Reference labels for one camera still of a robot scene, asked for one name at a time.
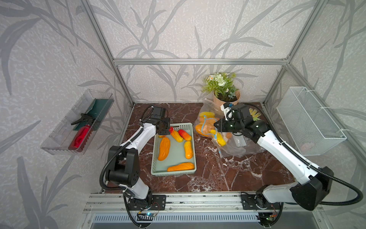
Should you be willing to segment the clear zip-top bag pink zipper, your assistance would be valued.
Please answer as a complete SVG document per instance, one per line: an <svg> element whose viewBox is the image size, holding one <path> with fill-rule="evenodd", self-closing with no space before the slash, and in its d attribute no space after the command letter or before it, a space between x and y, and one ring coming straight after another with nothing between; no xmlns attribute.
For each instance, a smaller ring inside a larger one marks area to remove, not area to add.
<svg viewBox="0 0 366 229"><path fill-rule="evenodd" d="M214 118L199 117L199 114L201 112L213 112L213 113L215 113L215 117ZM220 106L216 105L212 100L207 99L207 98L204 99L204 103L199 111L199 114L198 114L196 121L194 122L194 129L195 129L195 126L200 123L203 123L203 125L205 125L205 124L214 125L215 122L217 122L221 118L223 118L223 112L221 111Z"/></svg>

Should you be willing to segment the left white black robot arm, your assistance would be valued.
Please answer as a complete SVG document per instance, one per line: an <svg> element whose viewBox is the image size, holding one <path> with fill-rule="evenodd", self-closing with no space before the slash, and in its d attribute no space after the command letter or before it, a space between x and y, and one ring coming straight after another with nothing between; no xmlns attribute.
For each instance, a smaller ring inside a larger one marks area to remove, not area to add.
<svg viewBox="0 0 366 229"><path fill-rule="evenodd" d="M170 118L148 118L122 145L113 146L102 168L99 182L103 190L122 190L128 198L145 200L150 188L140 178L139 154L148 141L158 135L168 135Z"/></svg>

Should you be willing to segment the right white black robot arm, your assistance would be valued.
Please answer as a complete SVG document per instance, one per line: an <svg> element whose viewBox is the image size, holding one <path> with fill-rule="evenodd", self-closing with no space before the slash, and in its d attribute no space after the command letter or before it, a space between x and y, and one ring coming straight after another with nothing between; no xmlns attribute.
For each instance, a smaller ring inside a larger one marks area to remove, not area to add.
<svg viewBox="0 0 366 229"><path fill-rule="evenodd" d="M285 185L269 185L256 192L256 201L260 207L267 203L295 203L305 210L312 211L317 205L347 206L360 202L364 195L355 186L334 177L328 167L320 168L312 163L273 132L271 126L262 120L247 122L242 120L220 119L214 126L220 132L243 134L263 147L294 176L295 181ZM330 193L333 182L356 192L356 197L341 202L327 202L324 198Z"/></svg>

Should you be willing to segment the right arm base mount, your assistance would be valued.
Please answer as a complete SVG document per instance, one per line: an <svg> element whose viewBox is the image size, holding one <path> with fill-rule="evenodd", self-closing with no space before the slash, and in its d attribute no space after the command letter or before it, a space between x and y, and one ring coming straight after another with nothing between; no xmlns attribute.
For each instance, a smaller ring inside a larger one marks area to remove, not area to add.
<svg viewBox="0 0 366 229"><path fill-rule="evenodd" d="M280 203L269 203L261 195L241 192L240 198L243 210L280 210L281 208Z"/></svg>

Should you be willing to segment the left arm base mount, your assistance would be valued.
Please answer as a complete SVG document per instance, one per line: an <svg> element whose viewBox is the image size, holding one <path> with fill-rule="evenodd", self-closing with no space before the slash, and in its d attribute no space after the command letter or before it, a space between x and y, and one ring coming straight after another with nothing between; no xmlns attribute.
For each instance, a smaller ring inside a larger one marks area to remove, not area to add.
<svg viewBox="0 0 366 229"><path fill-rule="evenodd" d="M148 195L145 199L132 198L127 201L129 210L165 210L166 195Z"/></svg>

